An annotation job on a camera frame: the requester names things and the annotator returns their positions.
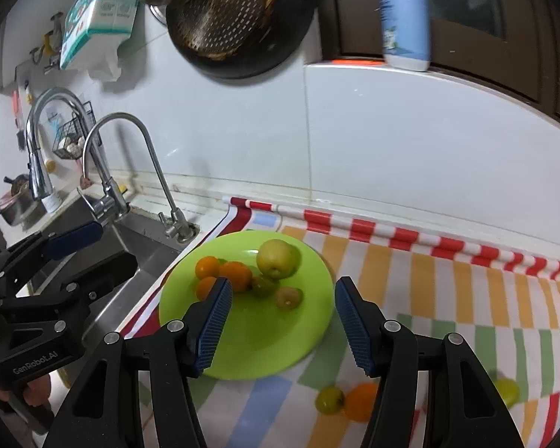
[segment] round green plate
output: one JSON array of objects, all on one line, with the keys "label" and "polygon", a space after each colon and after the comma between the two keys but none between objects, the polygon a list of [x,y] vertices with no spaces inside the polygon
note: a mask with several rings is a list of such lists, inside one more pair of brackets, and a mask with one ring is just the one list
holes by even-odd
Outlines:
[{"label": "round green plate", "polygon": [[334,309],[332,276],[322,258],[291,236],[264,230],[244,230],[217,237],[190,252],[167,279],[159,304],[160,325],[180,319],[195,296],[195,263],[203,256],[245,263],[260,274],[255,263],[259,246],[282,239],[296,246],[301,263],[290,278],[280,281],[303,291],[303,302],[294,310],[280,310],[273,295],[256,298],[251,292],[234,293],[232,308],[205,373],[217,379],[256,379],[280,372],[302,359],[321,340]]}]

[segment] blue label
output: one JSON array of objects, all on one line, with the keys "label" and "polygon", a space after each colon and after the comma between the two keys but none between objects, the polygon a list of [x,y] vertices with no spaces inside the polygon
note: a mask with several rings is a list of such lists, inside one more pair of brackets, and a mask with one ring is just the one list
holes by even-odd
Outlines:
[{"label": "blue label", "polygon": [[384,53],[429,61],[427,0],[380,0]]}]

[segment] sink basin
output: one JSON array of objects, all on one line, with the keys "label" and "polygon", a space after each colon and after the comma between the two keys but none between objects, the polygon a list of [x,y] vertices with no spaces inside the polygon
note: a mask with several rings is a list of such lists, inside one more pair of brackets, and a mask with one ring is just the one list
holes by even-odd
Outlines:
[{"label": "sink basin", "polygon": [[[69,206],[46,229],[46,233],[60,233],[93,220],[82,200]],[[63,281],[118,251],[128,251],[137,258],[139,268],[127,282],[116,287],[109,295],[91,305],[91,314],[85,323],[83,342],[85,357],[93,352],[104,335],[115,330],[141,299],[149,287],[176,259],[187,244],[180,244],[164,235],[159,221],[133,212],[121,220],[109,219],[103,224],[104,234],[99,242],[75,252],[63,260],[50,261],[31,280],[35,295],[60,290]],[[72,382],[85,364],[85,358],[66,367]]]}]

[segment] small orange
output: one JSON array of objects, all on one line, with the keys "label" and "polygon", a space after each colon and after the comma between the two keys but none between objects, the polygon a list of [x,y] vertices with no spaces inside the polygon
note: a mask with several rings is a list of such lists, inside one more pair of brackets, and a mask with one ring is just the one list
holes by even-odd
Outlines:
[{"label": "small orange", "polygon": [[195,264],[195,276],[200,280],[208,276],[218,277],[220,274],[220,262],[214,256],[204,256]]},{"label": "small orange", "polygon": [[239,261],[228,261],[220,266],[220,276],[228,278],[235,293],[246,292],[251,285],[253,273]]},{"label": "small orange", "polygon": [[197,286],[195,287],[195,295],[197,295],[200,302],[207,298],[207,295],[209,295],[209,292],[214,287],[215,280],[216,278],[213,276],[208,276],[197,283]]},{"label": "small orange", "polygon": [[378,385],[374,382],[359,384],[345,396],[345,416],[351,421],[368,423],[376,400]]}]

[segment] tissue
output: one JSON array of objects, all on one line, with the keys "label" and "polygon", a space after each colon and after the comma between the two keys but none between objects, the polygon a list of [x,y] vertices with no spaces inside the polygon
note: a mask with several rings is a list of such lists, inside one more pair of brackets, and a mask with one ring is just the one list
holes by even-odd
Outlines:
[{"label": "tissue", "polygon": [[117,80],[118,46],[131,36],[138,0],[77,0],[66,16],[60,68],[87,70],[92,79]]}]

